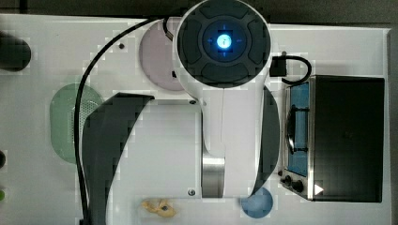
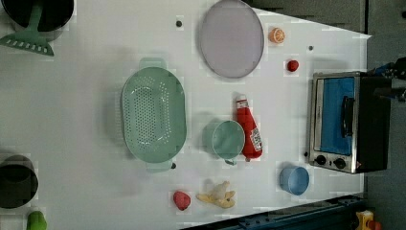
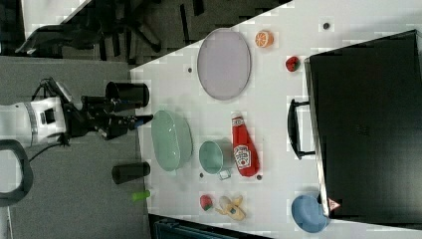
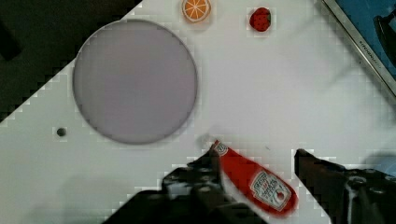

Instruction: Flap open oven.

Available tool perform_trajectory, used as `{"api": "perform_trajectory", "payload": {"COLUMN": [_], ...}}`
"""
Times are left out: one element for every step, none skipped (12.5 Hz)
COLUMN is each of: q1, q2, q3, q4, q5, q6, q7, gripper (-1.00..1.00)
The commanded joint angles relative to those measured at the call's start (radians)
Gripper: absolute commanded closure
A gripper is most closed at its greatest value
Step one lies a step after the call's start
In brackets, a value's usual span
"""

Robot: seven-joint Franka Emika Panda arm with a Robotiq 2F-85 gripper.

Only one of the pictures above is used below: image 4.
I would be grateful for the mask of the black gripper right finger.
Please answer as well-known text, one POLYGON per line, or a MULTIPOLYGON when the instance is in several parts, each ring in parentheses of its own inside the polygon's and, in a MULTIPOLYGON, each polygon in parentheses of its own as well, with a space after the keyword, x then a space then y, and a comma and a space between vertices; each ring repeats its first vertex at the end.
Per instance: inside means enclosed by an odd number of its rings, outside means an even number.
POLYGON ((396 224, 396 182, 375 169, 347 169, 304 149, 294 155, 294 173, 332 224, 396 224))

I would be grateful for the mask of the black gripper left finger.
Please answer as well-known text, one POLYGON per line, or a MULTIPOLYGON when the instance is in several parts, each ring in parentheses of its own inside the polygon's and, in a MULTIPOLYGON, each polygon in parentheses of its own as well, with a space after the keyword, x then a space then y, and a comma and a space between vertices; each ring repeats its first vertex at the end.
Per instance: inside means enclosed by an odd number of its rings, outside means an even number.
POLYGON ((172 215, 209 215, 224 203, 219 156, 212 149, 185 167, 178 167, 162 180, 168 198, 165 208, 172 215))

